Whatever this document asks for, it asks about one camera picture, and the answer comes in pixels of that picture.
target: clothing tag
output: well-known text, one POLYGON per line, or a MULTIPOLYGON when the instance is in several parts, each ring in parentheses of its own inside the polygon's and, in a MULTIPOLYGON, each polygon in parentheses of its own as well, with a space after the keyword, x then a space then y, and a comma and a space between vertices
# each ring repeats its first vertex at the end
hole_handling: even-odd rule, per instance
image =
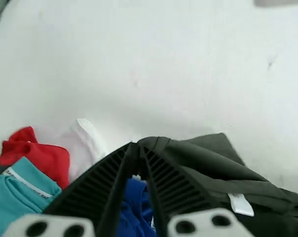
POLYGON ((11 167, 9 167, 8 169, 6 169, 3 172, 4 175, 7 176, 11 176, 13 178, 16 178, 18 181, 20 181, 21 183, 25 184, 27 187, 29 187, 30 189, 34 190, 36 193, 38 193, 40 196, 42 196, 44 199, 48 199, 50 197, 52 197, 52 195, 36 188, 33 184, 30 184, 29 182, 27 182, 25 179, 23 179, 21 176, 19 176, 11 167))
POLYGON ((152 217, 152 220, 151 220, 151 228, 155 231, 155 226, 154 226, 153 217, 152 217))
POLYGON ((228 194, 231 201, 231 208, 234 213, 245 216, 254 216, 251 204, 246 200, 243 194, 228 194))

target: blue fabric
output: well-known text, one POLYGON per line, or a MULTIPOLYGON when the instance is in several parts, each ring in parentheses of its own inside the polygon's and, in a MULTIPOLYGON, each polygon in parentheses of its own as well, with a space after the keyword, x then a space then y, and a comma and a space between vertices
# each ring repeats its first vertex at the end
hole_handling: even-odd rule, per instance
POLYGON ((156 232, 150 226, 152 217, 146 184, 128 179, 116 236, 156 237, 156 232))
POLYGON ((18 179, 0 175, 0 236, 8 225, 24 214, 41 213, 61 193, 61 188, 26 157, 11 167, 15 173, 52 197, 42 197, 18 179))

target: pile of clothes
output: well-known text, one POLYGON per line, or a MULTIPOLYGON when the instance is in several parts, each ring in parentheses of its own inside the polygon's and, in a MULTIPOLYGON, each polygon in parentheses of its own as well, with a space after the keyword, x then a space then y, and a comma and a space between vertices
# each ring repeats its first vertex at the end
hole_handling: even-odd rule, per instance
MULTIPOLYGON (((24 127, 2 143, 0 236, 25 214, 42 211, 88 168, 108 154, 93 125, 77 119, 66 131, 24 127)), ((146 183, 129 179, 117 236, 153 237, 146 183)))

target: teal shirt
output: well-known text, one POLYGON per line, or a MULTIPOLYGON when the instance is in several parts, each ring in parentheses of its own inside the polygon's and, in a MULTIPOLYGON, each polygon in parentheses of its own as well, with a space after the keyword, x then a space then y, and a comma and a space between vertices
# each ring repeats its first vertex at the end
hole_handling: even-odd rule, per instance
POLYGON ((41 213, 61 188, 26 157, 0 175, 0 236, 24 214, 41 213))

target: white cloth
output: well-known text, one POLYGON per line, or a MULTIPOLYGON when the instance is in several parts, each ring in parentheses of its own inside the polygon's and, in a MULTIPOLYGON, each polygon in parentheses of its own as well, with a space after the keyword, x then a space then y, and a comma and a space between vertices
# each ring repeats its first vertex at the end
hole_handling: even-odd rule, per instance
POLYGON ((65 131, 33 126, 38 143, 60 146, 70 154, 69 182, 108 155, 108 149, 96 128, 86 119, 77 118, 65 131))

